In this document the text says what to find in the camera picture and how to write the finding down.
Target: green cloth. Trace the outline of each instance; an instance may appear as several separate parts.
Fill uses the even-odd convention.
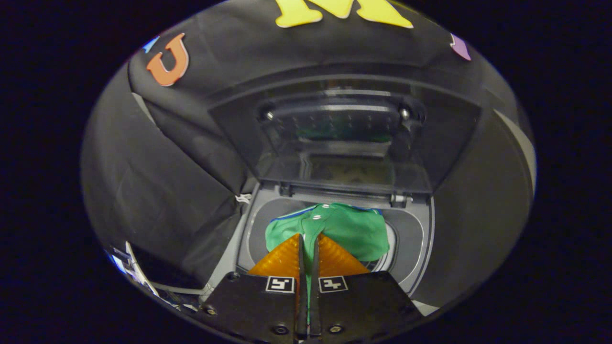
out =
[[[389,251],[385,221],[380,211],[375,209],[342,203],[317,204],[273,219],[266,228],[266,248],[272,251],[296,233],[304,237],[308,303],[315,241],[319,233],[324,233],[359,261],[374,261]]]

